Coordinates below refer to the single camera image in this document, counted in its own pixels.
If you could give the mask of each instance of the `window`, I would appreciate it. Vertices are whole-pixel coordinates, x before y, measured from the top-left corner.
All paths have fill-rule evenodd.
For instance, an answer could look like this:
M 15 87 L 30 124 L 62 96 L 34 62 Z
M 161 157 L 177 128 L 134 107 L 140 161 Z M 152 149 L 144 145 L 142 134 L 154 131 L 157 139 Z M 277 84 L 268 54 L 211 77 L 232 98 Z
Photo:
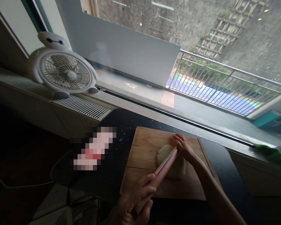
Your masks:
M 281 145 L 281 1 L 56 0 L 97 85 L 246 140 Z

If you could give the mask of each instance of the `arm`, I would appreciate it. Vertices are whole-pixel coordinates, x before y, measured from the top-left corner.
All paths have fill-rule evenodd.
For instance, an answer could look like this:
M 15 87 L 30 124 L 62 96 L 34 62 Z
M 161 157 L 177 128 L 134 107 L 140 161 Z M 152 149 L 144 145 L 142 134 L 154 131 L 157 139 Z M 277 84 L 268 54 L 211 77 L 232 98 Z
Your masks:
M 176 140 L 177 149 L 180 151 L 180 154 L 194 167 L 202 184 L 206 200 L 217 222 L 219 224 L 246 225 L 244 219 L 215 181 L 204 162 L 191 149 L 184 136 L 176 134 L 173 137 Z

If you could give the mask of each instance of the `colorful ground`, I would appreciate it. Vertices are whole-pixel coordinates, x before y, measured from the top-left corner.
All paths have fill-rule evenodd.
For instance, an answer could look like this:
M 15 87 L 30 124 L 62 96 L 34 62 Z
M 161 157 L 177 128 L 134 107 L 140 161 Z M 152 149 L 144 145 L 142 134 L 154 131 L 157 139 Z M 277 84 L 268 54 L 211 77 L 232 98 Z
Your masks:
M 203 82 L 192 82 L 191 80 L 188 81 L 188 79 L 185 78 L 182 78 L 180 81 L 180 79 L 181 77 L 175 75 L 173 83 L 171 84 L 172 78 L 170 77 L 166 87 L 171 85 L 171 88 L 173 89 L 180 90 L 185 94 L 206 101 L 214 94 L 211 99 L 209 99 L 209 103 L 213 103 L 243 115 L 248 115 L 255 108 L 260 106 L 258 103 L 250 103 L 249 100 L 205 86 Z

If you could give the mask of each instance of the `dough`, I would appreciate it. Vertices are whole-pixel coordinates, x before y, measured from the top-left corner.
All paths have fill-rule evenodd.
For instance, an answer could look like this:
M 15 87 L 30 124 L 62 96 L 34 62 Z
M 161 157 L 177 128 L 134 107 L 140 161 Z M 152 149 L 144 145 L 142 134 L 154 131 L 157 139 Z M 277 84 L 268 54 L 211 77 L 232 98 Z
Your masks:
M 173 146 L 164 145 L 158 151 L 156 155 L 158 166 L 160 166 L 160 164 L 169 155 L 169 153 L 173 148 L 174 148 Z M 166 174 L 166 177 L 172 179 L 183 179 L 184 176 L 185 176 L 185 159 L 181 154 L 179 154 L 175 162 L 172 164 L 171 168 L 169 169 L 168 173 Z

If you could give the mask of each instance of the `fan base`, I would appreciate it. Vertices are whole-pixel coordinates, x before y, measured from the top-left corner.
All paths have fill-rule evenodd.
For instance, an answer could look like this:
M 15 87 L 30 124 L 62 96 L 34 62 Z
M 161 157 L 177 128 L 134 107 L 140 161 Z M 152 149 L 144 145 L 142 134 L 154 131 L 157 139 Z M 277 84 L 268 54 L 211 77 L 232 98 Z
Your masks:
M 96 87 L 92 87 L 90 89 L 88 89 L 88 93 L 90 94 L 97 94 L 99 91 Z
M 55 92 L 53 95 L 53 98 L 55 99 L 66 99 L 69 97 L 70 97 L 69 93 L 66 92 Z

